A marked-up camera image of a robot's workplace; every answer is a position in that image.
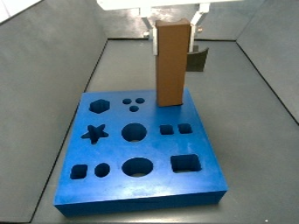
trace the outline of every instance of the metal bracket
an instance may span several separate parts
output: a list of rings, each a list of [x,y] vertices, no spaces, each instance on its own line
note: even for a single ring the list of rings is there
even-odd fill
[[[210,12],[211,4],[210,3],[202,3],[199,10],[195,12],[193,19],[191,19],[191,42],[190,42],[190,53],[193,52],[193,46],[194,46],[194,37],[197,32],[197,27],[202,23],[203,19],[207,17],[207,14]]]

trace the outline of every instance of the hexagonal hole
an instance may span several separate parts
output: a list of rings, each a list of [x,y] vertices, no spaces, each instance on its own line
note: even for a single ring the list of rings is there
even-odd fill
[[[110,101],[98,100],[90,104],[88,110],[96,114],[100,114],[110,110]]]

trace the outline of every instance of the white wall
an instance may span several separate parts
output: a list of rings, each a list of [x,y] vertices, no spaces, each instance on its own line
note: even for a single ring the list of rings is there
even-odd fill
[[[0,0],[0,23],[42,0]]]

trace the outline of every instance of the gray wall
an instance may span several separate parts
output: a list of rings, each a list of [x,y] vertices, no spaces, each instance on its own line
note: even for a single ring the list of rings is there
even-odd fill
[[[0,221],[34,216],[106,43],[94,0],[42,1],[0,26]]]
[[[299,2],[269,0],[238,43],[299,122]]]
[[[243,0],[239,2],[213,3],[210,14],[202,26],[203,33],[199,39],[237,40],[246,28],[255,12],[265,0]],[[193,19],[199,5],[179,5],[173,7],[153,8],[151,24],[157,19],[178,21],[182,18]],[[103,29],[112,39],[142,38],[146,25],[138,16],[138,9],[133,10],[102,10],[100,17],[106,20]]]

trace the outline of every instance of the star-shaped hole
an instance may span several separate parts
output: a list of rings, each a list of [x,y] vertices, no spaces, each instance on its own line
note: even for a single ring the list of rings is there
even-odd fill
[[[88,126],[88,133],[82,136],[83,139],[90,138],[92,144],[96,144],[102,137],[108,137],[108,133],[104,131],[106,124],[95,127]]]

